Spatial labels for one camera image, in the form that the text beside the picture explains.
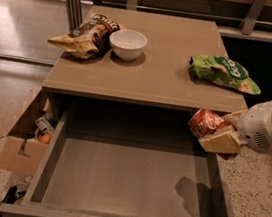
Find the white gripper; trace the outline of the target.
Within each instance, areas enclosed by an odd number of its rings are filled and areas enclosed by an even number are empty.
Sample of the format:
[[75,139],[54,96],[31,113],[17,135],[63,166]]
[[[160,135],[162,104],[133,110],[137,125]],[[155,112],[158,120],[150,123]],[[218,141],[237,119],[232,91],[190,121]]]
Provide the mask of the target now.
[[[245,110],[223,116],[223,120],[237,128],[244,144],[259,153],[272,153],[272,101],[256,104]],[[199,139],[206,152],[236,154],[241,150],[240,137],[234,130],[218,131]]]

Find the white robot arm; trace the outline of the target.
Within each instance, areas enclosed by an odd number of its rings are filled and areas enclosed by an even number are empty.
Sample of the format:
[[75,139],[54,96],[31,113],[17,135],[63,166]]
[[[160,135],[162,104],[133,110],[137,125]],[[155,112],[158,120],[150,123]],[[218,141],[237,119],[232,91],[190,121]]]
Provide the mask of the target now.
[[256,104],[240,115],[227,114],[231,126],[199,139],[206,152],[238,154],[242,148],[272,153],[272,101]]

